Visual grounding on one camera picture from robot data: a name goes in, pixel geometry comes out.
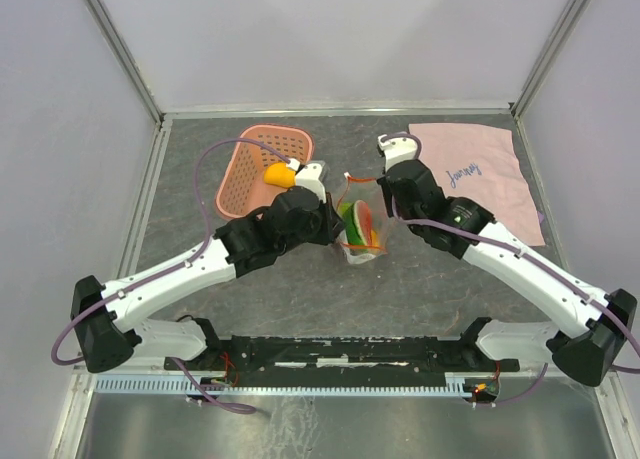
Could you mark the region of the green toy fruit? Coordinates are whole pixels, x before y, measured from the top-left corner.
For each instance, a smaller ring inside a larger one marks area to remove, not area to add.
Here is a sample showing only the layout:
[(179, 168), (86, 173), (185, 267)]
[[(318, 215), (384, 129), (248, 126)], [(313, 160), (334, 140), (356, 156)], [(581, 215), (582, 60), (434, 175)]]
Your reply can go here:
[(339, 206), (339, 215), (345, 226), (354, 225), (354, 204), (344, 203)]

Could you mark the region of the yellow toy mango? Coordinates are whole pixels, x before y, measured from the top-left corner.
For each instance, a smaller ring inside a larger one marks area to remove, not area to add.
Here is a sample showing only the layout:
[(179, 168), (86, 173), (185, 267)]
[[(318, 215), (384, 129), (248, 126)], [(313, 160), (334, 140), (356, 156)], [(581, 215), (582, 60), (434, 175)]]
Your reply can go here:
[(288, 163), (277, 162), (269, 165), (263, 173), (263, 182), (270, 186), (289, 189), (295, 186), (296, 170)]

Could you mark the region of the clear zip top bag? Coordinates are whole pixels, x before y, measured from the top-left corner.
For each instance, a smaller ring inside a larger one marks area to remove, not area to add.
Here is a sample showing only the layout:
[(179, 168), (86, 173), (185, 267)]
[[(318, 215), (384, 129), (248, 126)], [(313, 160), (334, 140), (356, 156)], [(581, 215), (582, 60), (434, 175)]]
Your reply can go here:
[(344, 178), (336, 204), (344, 230), (337, 244), (349, 265), (361, 265), (387, 253), (392, 220), (375, 178), (356, 178), (348, 172)]

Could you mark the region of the toy peach slice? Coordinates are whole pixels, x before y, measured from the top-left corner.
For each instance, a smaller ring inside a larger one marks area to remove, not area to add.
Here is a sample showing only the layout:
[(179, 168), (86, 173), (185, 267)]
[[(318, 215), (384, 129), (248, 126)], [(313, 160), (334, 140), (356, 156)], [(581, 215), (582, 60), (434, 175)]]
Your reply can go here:
[(354, 225), (345, 226), (347, 243), (352, 246), (370, 247), (370, 231), (373, 230), (373, 216), (370, 207), (363, 200), (354, 204)]

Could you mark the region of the pink plastic basket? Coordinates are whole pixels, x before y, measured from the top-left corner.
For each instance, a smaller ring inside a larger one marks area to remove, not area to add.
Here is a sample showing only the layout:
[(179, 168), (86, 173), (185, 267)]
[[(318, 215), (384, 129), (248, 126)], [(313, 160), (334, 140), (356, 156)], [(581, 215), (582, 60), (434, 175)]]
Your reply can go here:
[[(303, 129), (256, 124), (241, 133), (242, 138), (264, 143), (288, 158), (308, 163), (314, 141)], [(261, 206), (271, 204), (284, 189), (264, 182), (265, 170), (280, 159), (273, 153), (250, 143), (237, 143), (215, 196), (215, 208), (224, 220), (243, 217)]]

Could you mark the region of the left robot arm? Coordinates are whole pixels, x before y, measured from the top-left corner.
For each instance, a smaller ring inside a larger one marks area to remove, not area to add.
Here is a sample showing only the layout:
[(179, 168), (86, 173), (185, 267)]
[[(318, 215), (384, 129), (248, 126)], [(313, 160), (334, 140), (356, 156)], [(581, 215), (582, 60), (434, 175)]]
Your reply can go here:
[(210, 323), (152, 321), (151, 315), (199, 290), (269, 267), (300, 245), (330, 245), (343, 228), (331, 198), (293, 187), (271, 205), (219, 227), (206, 242), (141, 273), (105, 284), (93, 275), (80, 279), (71, 321), (83, 363), (91, 373), (152, 357), (212, 368), (221, 345)]

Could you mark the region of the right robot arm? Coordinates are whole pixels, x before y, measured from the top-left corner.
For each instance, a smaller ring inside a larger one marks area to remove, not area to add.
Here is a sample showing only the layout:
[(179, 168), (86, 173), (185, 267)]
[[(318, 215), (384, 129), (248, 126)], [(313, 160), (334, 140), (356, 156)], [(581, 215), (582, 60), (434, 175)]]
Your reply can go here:
[(389, 160), (378, 180), (387, 212), (429, 246), (496, 277), (528, 300), (545, 323), (488, 321), (462, 341), (460, 361), (481, 370), (493, 360), (551, 362), (582, 385), (600, 385), (632, 336), (637, 299), (590, 285), (524, 244), (493, 214), (447, 197), (418, 159)]

